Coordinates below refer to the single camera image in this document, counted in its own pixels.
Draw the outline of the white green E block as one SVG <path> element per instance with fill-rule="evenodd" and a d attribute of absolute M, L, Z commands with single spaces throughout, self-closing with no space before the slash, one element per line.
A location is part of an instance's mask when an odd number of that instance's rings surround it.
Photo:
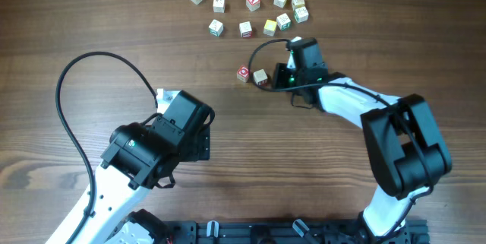
<path fill-rule="evenodd" d="M 276 18 L 277 26 L 280 30 L 286 30 L 290 28 L 292 21 L 290 20 L 287 13 L 281 14 Z"/>

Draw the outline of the white red H block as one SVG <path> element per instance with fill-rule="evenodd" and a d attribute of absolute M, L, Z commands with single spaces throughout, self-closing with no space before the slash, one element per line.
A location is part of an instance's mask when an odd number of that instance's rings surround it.
<path fill-rule="evenodd" d="M 254 71 L 253 80 L 256 85 L 263 86 L 268 81 L 267 73 L 263 69 Z"/>

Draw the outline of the yellow topped wooden block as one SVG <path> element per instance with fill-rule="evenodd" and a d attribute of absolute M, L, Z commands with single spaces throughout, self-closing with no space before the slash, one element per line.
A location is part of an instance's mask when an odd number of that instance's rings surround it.
<path fill-rule="evenodd" d="M 277 28 L 277 22 L 273 20 L 266 20 L 266 23 L 264 25 L 264 31 L 263 33 L 267 36 L 274 36 Z"/>

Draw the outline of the white red Y block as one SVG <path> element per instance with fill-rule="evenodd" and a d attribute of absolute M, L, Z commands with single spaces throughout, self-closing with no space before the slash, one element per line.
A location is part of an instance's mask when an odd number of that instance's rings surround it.
<path fill-rule="evenodd" d="M 250 21 L 242 22 L 238 25 L 239 33 L 242 38 L 251 37 L 253 34 L 252 26 Z"/>

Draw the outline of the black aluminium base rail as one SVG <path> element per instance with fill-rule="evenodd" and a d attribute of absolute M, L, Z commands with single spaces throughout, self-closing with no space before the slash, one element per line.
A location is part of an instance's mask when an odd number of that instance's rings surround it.
<path fill-rule="evenodd" d="M 310 235 L 318 243 L 346 244 L 357 243 L 350 236 L 355 228 L 353 220 L 326 220 L 307 222 Z M 212 244 L 212 243 L 306 243 L 307 238 L 300 236 L 291 222 L 277 223 L 220 223 L 219 227 L 208 231 L 207 223 L 194 221 L 166 221 L 163 223 L 163 236 L 160 243 L 174 244 Z M 408 221 L 401 233 L 387 241 L 393 244 L 429 244 L 426 220 Z"/>

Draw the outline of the white 8 number block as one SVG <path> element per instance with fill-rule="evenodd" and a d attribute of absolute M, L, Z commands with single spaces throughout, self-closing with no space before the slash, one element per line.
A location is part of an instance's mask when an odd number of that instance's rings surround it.
<path fill-rule="evenodd" d="M 297 23 L 302 23 L 304 21 L 307 21 L 309 18 L 309 13 L 307 8 L 305 6 L 296 8 L 294 10 L 294 17 Z"/>

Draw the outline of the cream yellow-sided block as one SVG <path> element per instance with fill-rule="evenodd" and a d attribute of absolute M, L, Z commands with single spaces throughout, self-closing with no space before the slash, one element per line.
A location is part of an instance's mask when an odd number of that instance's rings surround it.
<path fill-rule="evenodd" d="M 305 6 L 305 0 L 292 0 L 292 10 L 295 11 L 298 8 Z"/>

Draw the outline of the red Q letter block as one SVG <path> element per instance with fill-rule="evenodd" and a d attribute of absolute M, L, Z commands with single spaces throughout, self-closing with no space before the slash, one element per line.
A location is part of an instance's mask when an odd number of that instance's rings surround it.
<path fill-rule="evenodd" d="M 240 81 L 243 81 L 245 83 L 248 82 L 249 77 L 250 77 L 251 72 L 248 70 L 248 68 L 244 65 L 242 65 L 236 73 L 237 79 Z"/>

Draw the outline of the white green Z block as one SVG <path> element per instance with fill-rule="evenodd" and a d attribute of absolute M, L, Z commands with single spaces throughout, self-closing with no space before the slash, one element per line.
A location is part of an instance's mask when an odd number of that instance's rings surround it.
<path fill-rule="evenodd" d="M 220 36 L 224 30 L 224 25 L 222 22 L 213 19 L 208 27 L 209 32 L 214 36 Z"/>

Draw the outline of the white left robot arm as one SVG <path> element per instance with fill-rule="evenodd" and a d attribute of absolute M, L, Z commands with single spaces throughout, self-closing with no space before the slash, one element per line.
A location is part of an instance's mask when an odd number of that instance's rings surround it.
<path fill-rule="evenodd" d="M 161 179 L 169 180 L 166 188 L 175 186 L 177 165 L 210 158 L 214 110 L 184 90 L 162 106 L 163 112 L 114 130 L 85 193 L 50 243 L 104 243 Z"/>

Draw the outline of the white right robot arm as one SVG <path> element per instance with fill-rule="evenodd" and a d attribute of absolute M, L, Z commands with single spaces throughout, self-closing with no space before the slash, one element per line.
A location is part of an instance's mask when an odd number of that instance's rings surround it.
<path fill-rule="evenodd" d="M 377 189 L 361 219 L 371 239 L 390 238 L 404 226 L 413 204 L 452 169 L 428 103 L 417 94 L 388 96 L 329 73 L 315 38 L 296 37 L 286 48 L 289 60 L 277 66 L 273 88 L 362 129 Z"/>

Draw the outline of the red A letter block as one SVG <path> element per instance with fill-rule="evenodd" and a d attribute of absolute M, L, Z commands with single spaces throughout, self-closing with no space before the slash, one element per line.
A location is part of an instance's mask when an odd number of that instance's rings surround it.
<path fill-rule="evenodd" d="M 260 7 L 260 0 L 246 0 L 246 6 L 249 11 L 256 11 Z"/>

